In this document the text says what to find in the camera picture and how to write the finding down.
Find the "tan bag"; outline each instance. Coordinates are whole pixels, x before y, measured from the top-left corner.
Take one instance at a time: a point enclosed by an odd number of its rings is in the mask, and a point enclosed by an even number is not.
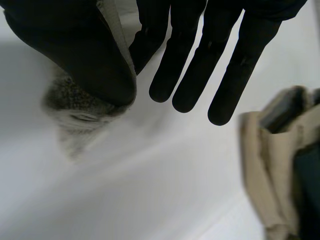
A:
[[[299,104],[302,107],[299,116],[290,114],[288,106]],[[299,188],[293,184],[293,158],[298,150],[319,139],[320,105],[311,106],[307,91],[293,87],[279,93],[265,110],[244,115],[241,129],[244,182],[269,240],[287,240],[299,232],[294,204]],[[290,115],[292,120],[285,123]],[[277,129],[280,122],[284,125]]]

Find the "glove finger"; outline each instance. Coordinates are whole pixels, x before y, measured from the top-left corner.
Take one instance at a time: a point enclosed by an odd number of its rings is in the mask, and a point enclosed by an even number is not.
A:
[[[208,2],[199,47],[172,99],[177,111],[187,113],[196,105],[225,50],[241,11],[240,7],[230,8],[214,0]]]
[[[221,126],[231,119],[259,57],[280,25],[281,21],[244,14],[238,42],[208,111],[211,123]]]
[[[136,74],[139,74],[165,40],[169,21],[169,0],[136,0],[141,30],[129,47]]]
[[[206,0],[173,0],[171,3],[171,38],[149,89],[150,97],[163,103],[172,94],[190,50]]]

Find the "dark green fabric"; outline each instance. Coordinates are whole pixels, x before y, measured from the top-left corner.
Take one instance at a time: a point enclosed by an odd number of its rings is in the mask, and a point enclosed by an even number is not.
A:
[[[294,158],[294,171],[302,190],[300,238],[320,239],[320,146],[319,143],[303,149]]]

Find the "gray cloth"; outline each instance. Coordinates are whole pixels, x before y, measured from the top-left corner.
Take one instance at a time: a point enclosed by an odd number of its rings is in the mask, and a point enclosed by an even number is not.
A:
[[[136,80],[114,0],[99,0],[97,6]],[[44,96],[42,107],[58,125],[59,142],[66,155],[71,160],[78,160],[83,151],[106,131],[108,124],[121,116],[130,105],[116,107],[89,95],[66,72],[55,66],[54,80]]]

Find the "black glove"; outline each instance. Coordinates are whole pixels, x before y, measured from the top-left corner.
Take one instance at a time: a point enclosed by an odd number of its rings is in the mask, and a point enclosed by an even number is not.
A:
[[[171,7],[171,38],[149,90],[159,103],[169,99],[179,80],[206,7],[200,44],[172,100],[181,113],[197,103],[245,9],[238,42],[208,111],[209,120],[221,126],[232,117],[260,55],[281,22],[295,17],[307,0],[208,0],[207,6],[206,0],[136,1],[142,29],[129,49],[137,74],[163,43]]]

